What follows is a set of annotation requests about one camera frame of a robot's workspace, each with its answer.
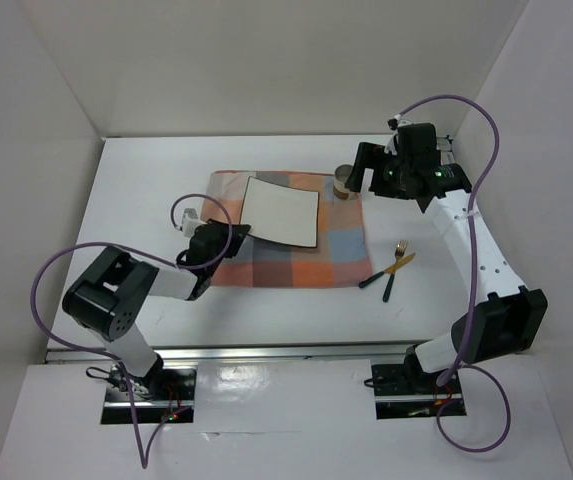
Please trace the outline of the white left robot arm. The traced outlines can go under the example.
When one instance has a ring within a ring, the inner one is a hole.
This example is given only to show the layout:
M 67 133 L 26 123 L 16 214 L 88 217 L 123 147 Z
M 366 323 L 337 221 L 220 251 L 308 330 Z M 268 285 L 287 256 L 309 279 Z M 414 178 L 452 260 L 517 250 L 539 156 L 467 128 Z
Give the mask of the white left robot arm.
M 195 301 L 211 286 L 364 289 L 378 279 L 352 189 L 355 172 L 353 165 L 332 174 L 215 171 L 201 211 L 171 220 L 189 240 L 172 264 L 158 267 L 107 244 L 66 291 L 62 308 L 124 362 L 138 397 L 166 394 L 174 375 L 135 325 L 148 297 Z

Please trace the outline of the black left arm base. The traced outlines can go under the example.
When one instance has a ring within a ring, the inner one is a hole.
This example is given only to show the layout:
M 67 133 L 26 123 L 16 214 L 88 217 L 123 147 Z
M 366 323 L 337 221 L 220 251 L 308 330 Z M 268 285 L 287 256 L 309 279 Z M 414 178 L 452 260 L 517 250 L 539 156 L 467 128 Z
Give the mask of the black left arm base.
M 106 384 L 100 420 L 102 425 L 131 424 L 131 400 L 134 400 L 137 421 L 141 424 L 157 424 L 162 420 L 169 424 L 194 421 L 197 375 L 194 368 L 166 370 L 161 383 L 150 388 L 132 381 L 133 395 L 129 394 L 126 379 L 117 366 L 109 370 L 91 366 L 85 374 Z

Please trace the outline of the gold fork green handle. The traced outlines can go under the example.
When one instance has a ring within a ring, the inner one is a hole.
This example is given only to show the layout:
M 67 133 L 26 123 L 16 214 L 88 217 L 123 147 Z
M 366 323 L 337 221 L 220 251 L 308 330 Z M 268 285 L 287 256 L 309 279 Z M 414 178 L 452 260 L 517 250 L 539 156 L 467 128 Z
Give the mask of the gold fork green handle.
M 387 284 L 386 284 L 386 287 L 385 287 L 383 295 L 382 295 L 382 301 L 384 303 L 387 303 L 390 299 L 392 287 L 393 287 L 393 283 L 394 283 L 394 274 L 396 272 L 396 269 L 398 267 L 399 262 L 405 256 L 407 247 L 408 247 L 408 241 L 404 240 L 404 239 L 400 240 L 397 244 L 397 247 L 395 250 L 395 263 L 393 265 L 393 271 L 389 274 L 389 278 L 387 280 Z

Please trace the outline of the metal cup brown band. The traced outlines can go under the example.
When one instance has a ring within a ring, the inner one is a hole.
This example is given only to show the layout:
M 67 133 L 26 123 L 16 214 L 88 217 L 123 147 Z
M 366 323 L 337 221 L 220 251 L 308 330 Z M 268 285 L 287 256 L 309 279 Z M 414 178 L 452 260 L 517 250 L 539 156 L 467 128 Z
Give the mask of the metal cup brown band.
M 353 170 L 350 164 L 339 165 L 334 171 L 333 178 L 333 194 L 342 201 L 354 200 L 358 197 L 357 192 L 351 191 L 346 187 L 346 182 L 349 179 Z

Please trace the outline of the square white plate black rim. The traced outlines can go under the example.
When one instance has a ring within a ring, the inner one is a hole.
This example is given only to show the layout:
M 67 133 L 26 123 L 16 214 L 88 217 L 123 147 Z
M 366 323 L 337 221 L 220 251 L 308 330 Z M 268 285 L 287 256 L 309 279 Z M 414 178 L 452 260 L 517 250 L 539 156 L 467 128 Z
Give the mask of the square white plate black rim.
M 320 194 L 249 178 L 240 223 L 255 239 L 316 248 Z

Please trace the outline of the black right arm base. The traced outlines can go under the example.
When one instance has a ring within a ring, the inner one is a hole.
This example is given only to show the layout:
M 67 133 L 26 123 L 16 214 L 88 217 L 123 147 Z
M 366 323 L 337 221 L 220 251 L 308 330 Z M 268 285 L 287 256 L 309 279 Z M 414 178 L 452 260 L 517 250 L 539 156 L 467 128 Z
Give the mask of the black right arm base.
M 376 396 L 448 396 L 462 392 L 458 376 L 443 386 L 437 385 L 438 377 L 438 373 L 424 372 L 418 361 L 411 359 L 403 363 L 372 365 L 371 376 L 363 384 L 373 389 Z

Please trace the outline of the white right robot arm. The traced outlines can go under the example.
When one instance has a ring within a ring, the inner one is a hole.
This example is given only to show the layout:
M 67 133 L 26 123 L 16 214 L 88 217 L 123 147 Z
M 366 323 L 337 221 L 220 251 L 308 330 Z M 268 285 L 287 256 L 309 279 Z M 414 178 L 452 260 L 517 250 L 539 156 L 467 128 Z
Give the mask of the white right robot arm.
M 414 392 L 445 385 L 464 365 L 531 348 L 548 308 L 540 289 L 530 289 L 512 269 L 487 227 L 474 188 L 462 167 L 444 164 L 435 127 L 395 117 L 385 145 L 364 144 L 361 153 L 377 196 L 418 204 L 445 242 L 469 287 L 466 313 L 450 330 L 413 347 L 402 379 Z

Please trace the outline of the gold knife green handle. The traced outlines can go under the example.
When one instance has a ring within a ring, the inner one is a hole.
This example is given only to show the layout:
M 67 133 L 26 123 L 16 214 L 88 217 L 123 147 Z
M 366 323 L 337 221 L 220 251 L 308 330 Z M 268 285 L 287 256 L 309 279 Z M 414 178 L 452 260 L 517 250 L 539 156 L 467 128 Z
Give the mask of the gold knife green handle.
M 399 262 L 398 267 L 396 269 L 396 271 L 400 268 L 403 268 L 405 265 L 407 265 L 408 263 L 410 263 L 413 259 L 415 258 L 415 253 L 411 253 L 409 255 L 404 256 L 404 258 Z M 387 267 L 386 269 L 379 271 L 373 275 L 371 275 L 370 277 L 368 277 L 367 279 L 361 281 L 358 284 L 358 288 L 359 289 L 365 289 L 367 288 L 370 284 L 372 284 L 373 282 L 375 282 L 376 280 L 378 280 L 379 278 L 381 278 L 382 276 L 384 276 L 385 274 L 389 275 L 392 271 L 393 271 L 393 265 L 390 265 L 389 267 Z

